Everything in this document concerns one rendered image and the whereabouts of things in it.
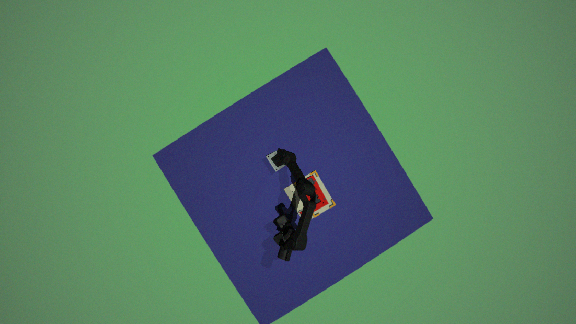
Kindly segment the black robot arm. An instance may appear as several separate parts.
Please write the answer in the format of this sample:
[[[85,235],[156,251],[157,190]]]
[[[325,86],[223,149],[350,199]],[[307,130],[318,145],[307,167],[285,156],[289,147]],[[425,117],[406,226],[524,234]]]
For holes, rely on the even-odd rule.
[[[304,177],[303,172],[296,163],[297,157],[294,153],[279,149],[278,154],[272,157],[271,160],[277,167],[282,165],[289,167],[294,179],[297,181],[298,197],[304,207],[296,230],[288,229],[282,235],[283,229],[281,229],[273,237],[273,240],[280,246],[278,258],[290,261],[292,250],[305,250],[307,246],[307,229],[309,228],[313,211],[316,209],[316,192],[314,185]],[[310,196],[310,201],[307,196]]]

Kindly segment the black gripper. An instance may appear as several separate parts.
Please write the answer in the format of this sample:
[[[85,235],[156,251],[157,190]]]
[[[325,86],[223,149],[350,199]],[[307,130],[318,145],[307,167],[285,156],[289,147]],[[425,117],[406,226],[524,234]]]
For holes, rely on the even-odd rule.
[[[293,230],[294,230],[294,228],[292,227],[292,225],[291,225],[291,226],[289,226],[289,225],[287,226],[287,224],[289,224],[289,223],[291,223],[291,222],[289,221],[289,219],[287,218],[287,216],[286,216],[285,214],[282,214],[281,216],[279,216],[278,218],[276,218],[275,221],[276,221],[276,223],[278,224],[279,227],[281,227],[281,228],[284,229],[282,235],[284,235],[284,232],[285,232],[286,230],[288,230],[288,229],[293,229]]]

